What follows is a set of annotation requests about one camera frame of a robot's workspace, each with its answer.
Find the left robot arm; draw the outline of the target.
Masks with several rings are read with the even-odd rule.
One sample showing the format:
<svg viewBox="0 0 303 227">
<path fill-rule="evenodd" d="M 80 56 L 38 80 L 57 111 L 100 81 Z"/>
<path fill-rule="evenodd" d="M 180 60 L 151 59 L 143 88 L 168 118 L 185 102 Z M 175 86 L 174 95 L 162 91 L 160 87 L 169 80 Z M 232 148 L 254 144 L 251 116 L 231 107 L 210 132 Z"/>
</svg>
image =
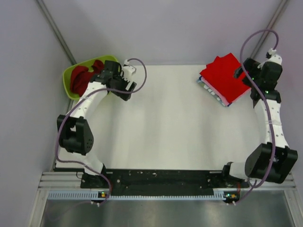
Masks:
<svg viewBox="0 0 303 227">
<path fill-rule="evenodd" d="M 104 164 L 91 153 L 94 136 L 89 117 L 109 93 L 128 101 L 138 91 L 133 81 L 135 73 L 136 68 L 128 60 L 123 65 L 106 60 L 101 68 L 88 73 L 76 105 L 67 114 L 57 118 L 56 148 L 63 148 L 73 154 L 73 163 L 82 165 L 85 173 L 92 175 L 91 182 L 99 188 L 106 185 L 107 175 L 102 172 Z"/>
</svg>

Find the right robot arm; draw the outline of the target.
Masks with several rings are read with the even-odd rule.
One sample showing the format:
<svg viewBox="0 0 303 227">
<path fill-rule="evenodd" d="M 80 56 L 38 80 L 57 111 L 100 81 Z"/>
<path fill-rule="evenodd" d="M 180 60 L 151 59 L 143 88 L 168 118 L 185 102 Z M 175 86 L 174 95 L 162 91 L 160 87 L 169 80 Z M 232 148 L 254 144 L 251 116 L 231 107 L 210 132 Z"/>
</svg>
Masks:
<svg viewBox="0 0 303 227">
<path fill-rule="evenodd" d="M 290 149 L 283 132 L 280 118 L 281 96 L 276 90 L 280 78 L 282 57 L 272 54 L 259 63 L 247 58 L 244 66 L 238 68 L 234 76 L 248 71 L 243 83 L 251 88 L 250 98 L 257 115 L 260 144 L 247 157 L 245 162 L 229 162 L 223 167 L 221 182 L 226 187 L 234 186 L 238 180 L 262 179 L 281 184 L 298 159 L 296 150 Z"/>
</svg>

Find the bright red t-shirt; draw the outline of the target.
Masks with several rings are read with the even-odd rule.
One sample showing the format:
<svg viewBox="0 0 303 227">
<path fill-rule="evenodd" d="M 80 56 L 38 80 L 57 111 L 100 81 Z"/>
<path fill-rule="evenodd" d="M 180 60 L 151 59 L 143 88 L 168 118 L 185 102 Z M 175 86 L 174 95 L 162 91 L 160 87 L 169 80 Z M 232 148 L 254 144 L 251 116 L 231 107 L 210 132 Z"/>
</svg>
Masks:
<svg viewBox="0 0 303 227">
<path fill-rule="evenodd" d="M 233 77 L 234 71 L 240 67 L 237 58 L 229 53 L 223 57 L 217 56 L 215 60 L 206 65 L 200 72 L 207 82 L 216 88 L 232 104 L 243 94 L 250 90 L 241 79 Z"/>
</svg>

